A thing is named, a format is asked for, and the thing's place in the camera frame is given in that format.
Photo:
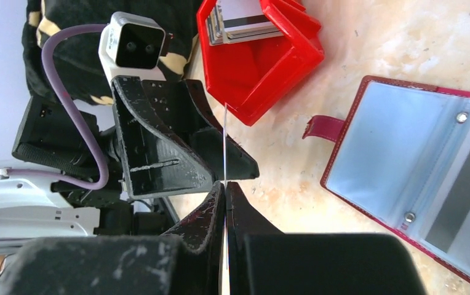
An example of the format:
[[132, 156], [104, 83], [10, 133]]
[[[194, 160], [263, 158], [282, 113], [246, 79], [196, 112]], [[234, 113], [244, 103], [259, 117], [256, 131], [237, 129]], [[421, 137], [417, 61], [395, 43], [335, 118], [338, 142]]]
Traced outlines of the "red leather card holder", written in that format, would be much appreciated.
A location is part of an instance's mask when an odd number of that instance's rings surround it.
[[470, 264], [424, 241], [469, 131], [469, 91], [365, 76], [347, 118], [315, 115], [304, 136], [335, 144], [322, 187], [470, 282]]

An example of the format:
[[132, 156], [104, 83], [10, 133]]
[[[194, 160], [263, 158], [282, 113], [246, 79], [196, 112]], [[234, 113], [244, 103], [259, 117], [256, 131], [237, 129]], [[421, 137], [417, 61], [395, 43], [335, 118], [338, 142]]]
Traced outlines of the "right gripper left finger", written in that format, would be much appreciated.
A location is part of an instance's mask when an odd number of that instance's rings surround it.
[[176, 240], [169, 294], [219, 294], [225, 188], [214, 182], [204, 201], [162, 234]]

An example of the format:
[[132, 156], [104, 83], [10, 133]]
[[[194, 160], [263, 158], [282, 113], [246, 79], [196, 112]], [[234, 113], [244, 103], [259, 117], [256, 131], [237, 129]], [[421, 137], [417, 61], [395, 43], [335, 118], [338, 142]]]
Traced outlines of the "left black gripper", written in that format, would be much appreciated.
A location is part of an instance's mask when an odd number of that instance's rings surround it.
[[[223, 179], [223, 127], [202, 82], [112, 81], [116, 134], [129, 197], [159, 198], [207, 192]], [[255, 179], [258, 164], [226, 139], [227, 179]]]

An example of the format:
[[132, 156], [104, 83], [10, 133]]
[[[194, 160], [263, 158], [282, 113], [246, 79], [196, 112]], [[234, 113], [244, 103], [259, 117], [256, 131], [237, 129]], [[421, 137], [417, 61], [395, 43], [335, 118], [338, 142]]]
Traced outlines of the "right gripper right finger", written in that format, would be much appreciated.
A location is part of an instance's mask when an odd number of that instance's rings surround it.
[[230, 293], [250, 294], [251, 259], [246, 238], [283, 232], [254, 208], [239, 183], [232, 181], [226, 185], [226, 228]]

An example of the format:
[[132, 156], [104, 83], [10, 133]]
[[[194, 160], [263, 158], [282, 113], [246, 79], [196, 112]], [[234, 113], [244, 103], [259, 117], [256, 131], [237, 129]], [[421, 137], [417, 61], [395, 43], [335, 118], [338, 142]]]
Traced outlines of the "red plastic bin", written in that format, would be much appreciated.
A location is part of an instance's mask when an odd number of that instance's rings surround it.
[[206, 89], [252, 126], [322, 62], [322, 25], [301, 1], [260, 1], [282, 36], [211, 46], [206, 19], [214, 4], [204, 1], [196, 14]]

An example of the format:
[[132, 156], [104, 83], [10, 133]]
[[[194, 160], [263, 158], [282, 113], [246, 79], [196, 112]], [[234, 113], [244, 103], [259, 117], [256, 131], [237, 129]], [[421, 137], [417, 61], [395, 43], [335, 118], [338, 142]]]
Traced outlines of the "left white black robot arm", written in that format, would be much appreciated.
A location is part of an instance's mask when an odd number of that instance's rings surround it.
[[20, 163], [0, 168], [0, 261], [39, 237], [159, 235], [179, 220], [169, 197], [259, 177], [257, 161], [224, 132], [199, 80], [122, 76], [111, 89], [111, 128], [101, 131], [94, 115], [82, 115], [108, 167], [98, 190], [20, 174], [46, 167], [89, 183], [99, 179], [63, 106], [32, 99], [26, 107], [12, 151]]

